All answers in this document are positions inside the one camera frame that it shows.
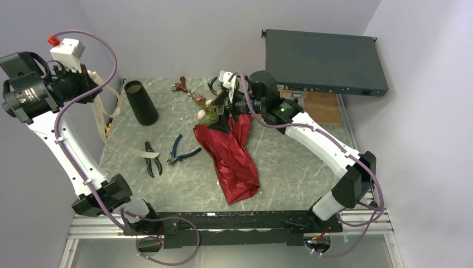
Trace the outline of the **red flower bouquet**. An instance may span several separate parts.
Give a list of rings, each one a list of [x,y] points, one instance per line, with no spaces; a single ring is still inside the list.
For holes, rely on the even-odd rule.
[[[211,156],[219,185],[226,202],[233,204],[253,197],[260,188],[259,175],[254,160],[245,145],[249,137],[250,115],[225,119],[229,133],[209,129],[210,120],[216,118],[212,100],[202,94],[189,92],[189,97],[200,106],[198,124],[193,128],[201,147]]]

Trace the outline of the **beige ribbon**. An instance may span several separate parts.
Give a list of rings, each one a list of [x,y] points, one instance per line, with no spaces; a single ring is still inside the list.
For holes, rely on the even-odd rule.
[[[109,148],[116,154],[124,154],[130,153],[134,156],[141,157],[141,158],[154,158],[159,156],[158,152],[146,152],[143,150],[137,150],[132,146],[127,145],[123,140],[119,139],[117,136],[113,134],[109,134],[108,137],[105,136],[104,130],[108,124],[109,119],[115,119],[120,114],[120,108],[122,106],[122,99],[118,92],[109,85],[105,85],[105,89],[111,91],[115,97],[117,98],[118,104],[112,114],[108,113],[104,108],[103,102],[100,98],[100,95],[97,95],[93,102],[91,103],[92,112],[95,118],[96,127],[98,129],[98,133],[100,138],[104,142],[105,147]]]

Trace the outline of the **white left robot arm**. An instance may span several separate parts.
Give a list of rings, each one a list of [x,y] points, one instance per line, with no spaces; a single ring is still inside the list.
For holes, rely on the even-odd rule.
[[[2,57],[1,68],[7,75],[3,109],[25,123],[66,171],[77,197],[74,212],[86,217],[120,213],[120,228],[127,233],[157,234],[161,220],[152,206],[133,196],[124,177],[110,176],[99,166],[64,116],[74,98],[82,104],[92,102],[102,83],[93,81],[84,64],[70,67],[59,60],[50,68],[29,51]]]

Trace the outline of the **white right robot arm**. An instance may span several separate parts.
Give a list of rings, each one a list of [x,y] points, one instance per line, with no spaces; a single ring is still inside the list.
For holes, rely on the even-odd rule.
[[[252,115],[262,126],[277,129],[304,145],[339,178],[308,210],[307,224],[311,230],[322,231],[330,218],[359,205],[373,188],[376,157],[342,143],[318,125],[296,101],[280,97],[277,82],[269,72],[257,71],[245,76],[222,70],[217,79],[221,91],[212,102],[217,117],[210,122],[209,129],[229,133],[230,118]]]

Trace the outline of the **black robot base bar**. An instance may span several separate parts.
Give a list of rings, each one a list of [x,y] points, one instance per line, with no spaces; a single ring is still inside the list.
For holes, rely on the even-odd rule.
[[[306,210],[153,212],[152,222],[131,223],[128,236],[160,235],[163,248],[285,244],[302,246],[310,236],[342,232],[335,216],[323,221]]]

